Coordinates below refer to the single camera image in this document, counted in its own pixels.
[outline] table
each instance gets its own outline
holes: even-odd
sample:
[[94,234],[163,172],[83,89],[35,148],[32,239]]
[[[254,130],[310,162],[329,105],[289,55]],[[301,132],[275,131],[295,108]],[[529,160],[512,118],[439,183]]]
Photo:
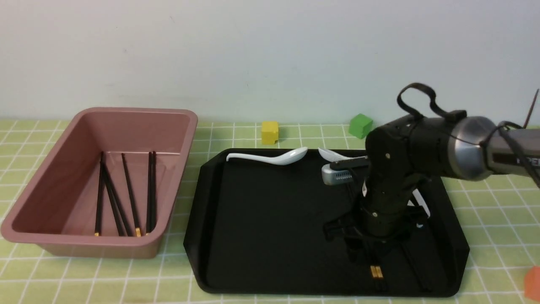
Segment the table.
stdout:
[[[25,187],[69,121],[0,120],[0,220]],[[363,149],[345,124],[280,124],[280,141],[260,142],[260,124],[199,122],[174,215],[151,260],[55,257],[33,244],[0,237],[0,303],[529,303],[523,278],[540,265],[540,191],[519,176],[481,182],[444,179],[471,246],[460,292],[449,299],[337,298],[213,295],[195,282],[183,237],[199,167],[235,148],[306,146]]]

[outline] white wall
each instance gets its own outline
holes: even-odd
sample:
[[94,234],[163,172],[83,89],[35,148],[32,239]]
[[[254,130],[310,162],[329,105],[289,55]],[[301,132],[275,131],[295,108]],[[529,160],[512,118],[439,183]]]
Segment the white wall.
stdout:
[[0,116],[135,106],[383,123],[416,81],[444,109],[523,123],[540,87],[540,1],[0,1]]

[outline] pink plastic basin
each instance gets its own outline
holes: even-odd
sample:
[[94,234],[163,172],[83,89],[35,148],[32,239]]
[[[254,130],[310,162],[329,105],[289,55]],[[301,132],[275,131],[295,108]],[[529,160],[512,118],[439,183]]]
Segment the pink plastic basin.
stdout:
[[[77,114],[4,219],[2,236],[53,255],[148,259],[159,249],[172,214],[198,118],[189,110],[91,108]],[[106,163],[134,230],[121,153],[126,154],[142,231],[146,227],[148,152],[157,152],[156,227],[142,237],[118,236],[109,198],[102,235],[94,236],[99,156]]]

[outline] orange block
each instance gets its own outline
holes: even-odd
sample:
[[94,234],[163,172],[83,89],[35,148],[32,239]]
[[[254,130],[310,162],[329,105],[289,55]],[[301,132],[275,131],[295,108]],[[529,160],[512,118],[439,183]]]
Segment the orange block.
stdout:
[[525,297],[540,302],[540,267],[534,266],[525,275]]

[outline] black chopstick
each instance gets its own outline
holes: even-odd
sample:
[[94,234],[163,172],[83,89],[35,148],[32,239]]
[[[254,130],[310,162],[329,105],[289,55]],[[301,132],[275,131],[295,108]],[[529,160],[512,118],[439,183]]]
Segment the black chopstick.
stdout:
[[128,236],[133,236],[133,231],[130,228],[130,224],[127,221],[126,213],[124,212],[124,208],[122,207],[122,204],[120,203],[120,197],[118,196],[118,192],[116,191],[116,187],[114,186],[114,183],[112,182],[111,174],[109,173],[109,170],[107,170],[107,167],[105,167],[105,178],[108,182],[109,187],[111,187],[112,195],[114,196],[114,202],[116,203],[116,207],[118,208],[118,213],[120,214],[120,218],[122,219],[122,222],[124,223],[124,229],[126,229],[126,234]]
[[99,182],[98,182],[98,201],[96,204],[96,227],[94,229],[94,235],[100,236],[102,229],[102,215],[103,215],[103,166],[105,153],[101,152],[99,159]]
[[105,183],[105,188],[107,188],[107,193],[109,195],[109,201],[111,202],[112,216],[114,216],[114,222],[116,223],[116,229],[118,230],[119,236],[125,236],[124,230],[122,228],[122,223],[118,216],[118,208],[116,200],[114,199],[114,194],[112,193],[111,186],[109,185],[109,179],[107,178],[107,165],[105,162],[101,163],[101,170],[103,171],[103,182]]
[[141,236],[141,234],[140,234],[139,214],[137,212],[137,205],[135,203],[135,196],[133,195],[133,187],[131,186],[130,172],[127,169],[126,155],[124,153],[122,153],[122,164],[124,165],[124,173],[126,175],[127,192],[129,193],[129,196],[130,196],[131,213],[133,214],[133,223],[135,225],[135,234],[139,237],[139,236]]
[[152,152],[152,231],[156,228],[158,202],[156,197],[156,151]]
[[146,199],[146,234],[152,231],[152,152],[148,152],[148,191]]

